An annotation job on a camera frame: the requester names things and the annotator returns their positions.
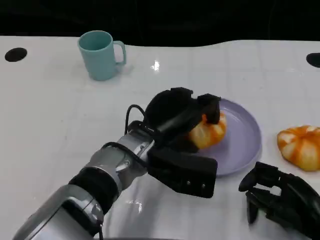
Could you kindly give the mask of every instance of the table surface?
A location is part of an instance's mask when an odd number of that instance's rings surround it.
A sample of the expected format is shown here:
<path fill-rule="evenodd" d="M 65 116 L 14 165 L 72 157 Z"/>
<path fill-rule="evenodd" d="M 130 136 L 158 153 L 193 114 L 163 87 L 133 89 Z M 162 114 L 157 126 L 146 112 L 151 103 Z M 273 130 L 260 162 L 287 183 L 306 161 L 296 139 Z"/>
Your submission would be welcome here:
<path fill-rule="evenodd" d="M 203 47 L 126 46 L 127 65 L 104 82 L 88 77 L 77 38 L 0 37 L 1 239 L 16 230 L 104 143 L 124 132 L 130 104 L 145 108 L 172 87 L 233 100 L 257 119 L 261 161 L 304 178 L 318 192 L 320 173 L 302 172 L 281 158 L 276 134 L 319 125 L 320 71 L 306 62 L 320 42 L 239 40 Z M 28 54 L 5 61 L 15 47 Z M 116 57 L 121 58 L 120 49 Z M 132 111 L 133 119 L 141 119 Z M 124 191 L 105 217 L 106 237 L 184 240 L 303 239 L 260 214 L 246 221 L 238 185 L 250 169 L 219 178 L 211 199 L 175 193 L 144 175 Z"/>

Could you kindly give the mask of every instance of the mug handle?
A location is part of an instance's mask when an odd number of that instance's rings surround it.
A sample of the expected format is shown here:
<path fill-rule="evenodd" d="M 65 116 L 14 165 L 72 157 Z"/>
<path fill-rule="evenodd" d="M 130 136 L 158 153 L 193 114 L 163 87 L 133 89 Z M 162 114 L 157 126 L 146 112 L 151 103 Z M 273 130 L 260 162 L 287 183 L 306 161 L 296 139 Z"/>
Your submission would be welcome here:
<path fill-rule="evenodd" d="M 127 53 L 126 53 L 126 47 L 125 44 L 122 41 L 113 41 L 113 44 L 119 45 L 122 48 L 123 52 L 123 61 L 117 62 L 117 65 L 125 65 L 127 63 Z"/>

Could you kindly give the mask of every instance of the dark wall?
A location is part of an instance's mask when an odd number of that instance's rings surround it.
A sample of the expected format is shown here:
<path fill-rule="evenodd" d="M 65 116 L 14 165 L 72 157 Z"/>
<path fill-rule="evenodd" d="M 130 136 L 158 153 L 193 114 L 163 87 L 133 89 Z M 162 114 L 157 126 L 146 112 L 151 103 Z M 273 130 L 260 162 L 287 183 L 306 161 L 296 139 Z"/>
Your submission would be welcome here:
<path fill-rule="evenodd" d="M 320 1 L 2 0 L 2 35 L 80 36 L 105 30 L 139 46 L 239 39 L 320 40 Z"/>

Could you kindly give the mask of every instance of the orange and white bread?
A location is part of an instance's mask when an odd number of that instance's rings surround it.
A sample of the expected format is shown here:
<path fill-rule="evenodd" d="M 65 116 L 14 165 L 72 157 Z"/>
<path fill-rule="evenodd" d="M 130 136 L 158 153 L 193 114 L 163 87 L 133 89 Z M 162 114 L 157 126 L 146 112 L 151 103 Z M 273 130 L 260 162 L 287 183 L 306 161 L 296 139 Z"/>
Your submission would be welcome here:
<path fill-rule="evenodd" d="M 304 125 L 283 130 L 277 135 L 277 145 L 284 157 L 305 171 L 320 169 L 320 128 Z"/>
<path fill-rule="evenodd" d="M 207 116 L 202 115 L 202 121 L 189 132 L 189 139 L 199 148 L 205 149 L 219 143 L 227 131 L 227 119 L 220 112 L 218 124 L 207 123 Z"/>

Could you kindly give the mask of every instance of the lavender plate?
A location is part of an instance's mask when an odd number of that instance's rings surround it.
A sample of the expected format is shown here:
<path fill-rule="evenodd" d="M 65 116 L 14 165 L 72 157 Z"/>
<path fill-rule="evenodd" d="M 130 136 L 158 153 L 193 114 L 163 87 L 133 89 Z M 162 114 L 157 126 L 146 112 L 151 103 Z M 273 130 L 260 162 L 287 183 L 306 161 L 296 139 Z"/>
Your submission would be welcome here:
<path fill-rule="evenodd" d="M 200 150 L 197 155 L 218 162 L 217 176 L 238 172 L 260 157 L 261 131 L 255 118 L 242 106 L 222 99 L 220 110 L 226 116 L 226 134 L 217 145 Z"/>

